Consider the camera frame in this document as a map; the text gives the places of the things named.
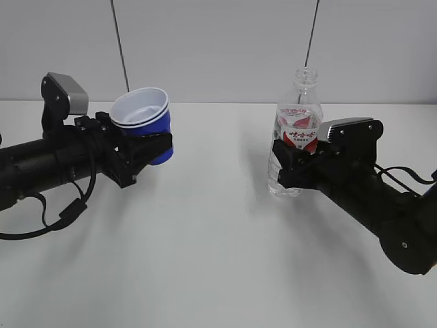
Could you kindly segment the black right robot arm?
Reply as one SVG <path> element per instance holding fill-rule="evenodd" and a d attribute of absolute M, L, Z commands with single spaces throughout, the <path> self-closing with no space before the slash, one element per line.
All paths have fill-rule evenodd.
<path fill-rule="evenodd" d="M 376 147 L 347 148 L 321 141 L 314 154 L 277 139 L 278 182 L 318 190 L 375 235 L 402 271 L 425 275 L 436 266 L 436 187 L 423 195 L 401 192 L 375 170 Z"/>

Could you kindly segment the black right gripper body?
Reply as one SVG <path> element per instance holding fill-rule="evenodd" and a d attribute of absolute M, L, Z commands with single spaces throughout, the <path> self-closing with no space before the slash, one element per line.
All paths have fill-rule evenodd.
<path fill-rule="evenodd" d="M 352 159 L 345 154 L 332 151 L 327 145 L 319 143 L 316 152 L 313 153 L 315 177 L 314 178 L 292 178 L 291 176 L 278 177 L 278 183 L 288 188 L 317 189 L 326 183 L 329 186 L 341 185 L 347 181 L 352 174 L 359 175 L 373 171 L 373 166 L 362 160 Z"/>

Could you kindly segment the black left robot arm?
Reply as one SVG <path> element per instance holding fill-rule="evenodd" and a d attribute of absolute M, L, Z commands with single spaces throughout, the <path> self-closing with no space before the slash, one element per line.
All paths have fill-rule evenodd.
<path fill-rule="evenodd" d="M 141 170 L 173 145 L 169 132 L 128 136 L 103 111 L 75 118 L 53 135 L 1 149 L 1 209 L 20 198 L 74 180 L 104 174 L 118 187 L 136 183 Z"/>

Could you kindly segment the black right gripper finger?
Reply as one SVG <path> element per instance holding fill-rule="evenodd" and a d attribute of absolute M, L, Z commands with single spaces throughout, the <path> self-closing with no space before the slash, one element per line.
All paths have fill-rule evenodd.
<path fill-rule="evenodd" d="M 289 146 L 280 139 L 274 140 L 272 151 L 279 162 L 279 178 L 282 176 L 291 176 L 292 178 L 315 177 L 313 165 L 315 156 L 310 152 Z"/>

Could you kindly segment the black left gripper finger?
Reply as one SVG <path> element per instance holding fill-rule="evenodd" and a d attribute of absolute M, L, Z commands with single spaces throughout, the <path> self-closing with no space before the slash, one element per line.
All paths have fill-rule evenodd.
<path fill-rule="evenodd" d="M 110 115 L 104 111 L 98 111 L 95 114 L 95 120 L 98 128 L 102 131 L 110 131 L 113 128 L 113 123 L 110 119 Z"/>
<path fill-rule="evenodd" d="M 123 137 L 120 144 L 132 173 L 138 174 L 147 165 L 160 165 L 173 156 L 173 135 L 157 133 Z"/>

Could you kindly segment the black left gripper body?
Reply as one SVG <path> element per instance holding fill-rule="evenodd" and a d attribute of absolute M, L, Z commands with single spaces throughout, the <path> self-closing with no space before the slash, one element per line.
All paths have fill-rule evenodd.
<path fill-rule="evenodd" d="M 113 123 L 110 131 L 102 131 L 98 128 L 95 118 L 87 115 L 75 118 L 74 127 L 90 147 L 98 172 L 122 189 L 137 183 L 138 174 L 132 173 L 128 167 L 129 162 L 121 150 L 122 138 L 127 136 L 121 128 Z"/>

